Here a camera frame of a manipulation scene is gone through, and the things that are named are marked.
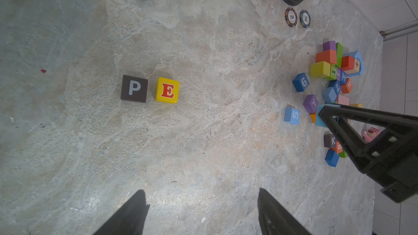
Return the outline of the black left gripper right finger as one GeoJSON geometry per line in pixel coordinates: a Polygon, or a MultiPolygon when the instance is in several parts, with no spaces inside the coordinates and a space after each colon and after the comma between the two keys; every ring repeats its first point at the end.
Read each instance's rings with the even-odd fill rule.
{"type": "Polygon", "coordinates": [[[263,235],[311,235],[267,190],[260,188],[258,211],[263,235]]]}

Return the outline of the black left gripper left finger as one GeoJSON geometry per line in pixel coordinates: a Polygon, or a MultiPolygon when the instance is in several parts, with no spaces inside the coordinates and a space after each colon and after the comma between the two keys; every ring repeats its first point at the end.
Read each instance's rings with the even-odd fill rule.
{"type": "Polygon", "coordinates": [[[145,191],[138,190],[94,235],[142,235],[149,208],[145,191]]]}

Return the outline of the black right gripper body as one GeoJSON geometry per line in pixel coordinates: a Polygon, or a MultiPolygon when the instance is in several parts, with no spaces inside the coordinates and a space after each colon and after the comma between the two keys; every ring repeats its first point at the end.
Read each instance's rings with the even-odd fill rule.
{"type": "Polygon", "coordinates": [[[382,186],[381,192],[396,203],[418,193],[418,130],[389,128],[370,143],[361,136],[351,160],[357,169],[382,186]]]}

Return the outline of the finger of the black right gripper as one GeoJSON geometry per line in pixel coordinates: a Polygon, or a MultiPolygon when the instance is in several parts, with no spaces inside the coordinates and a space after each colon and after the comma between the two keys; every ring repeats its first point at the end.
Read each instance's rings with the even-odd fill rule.
{"type": "Polygon", "coordinates": [[[345,105],[327,104],[320,109],[319,118],[341,142],[349,156],[357,150],[364,129],[375,127],[383,131],[389,128],[396,132],[418,129],[418,118],[415,116],[345,105]]]}

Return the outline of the dark brown P block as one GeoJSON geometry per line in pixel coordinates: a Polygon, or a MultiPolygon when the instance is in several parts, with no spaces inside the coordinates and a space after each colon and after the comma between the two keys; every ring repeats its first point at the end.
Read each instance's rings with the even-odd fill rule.
{"type": "Polygon", "coordinates": [[[122,100],[146,103],[147,92],[147,79],[123,75],[120,97],[122,100]]]}

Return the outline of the yellow E block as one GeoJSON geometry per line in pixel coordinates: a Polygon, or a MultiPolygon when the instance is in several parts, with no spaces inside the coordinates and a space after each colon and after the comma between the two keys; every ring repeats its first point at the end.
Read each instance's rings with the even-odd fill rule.
{"type": "Polygon", "coordinates": [[[164,103],[177,103],[179,89],[180,83],[178,81],[160,77],[157,83],[155,100],[164,103]]]}

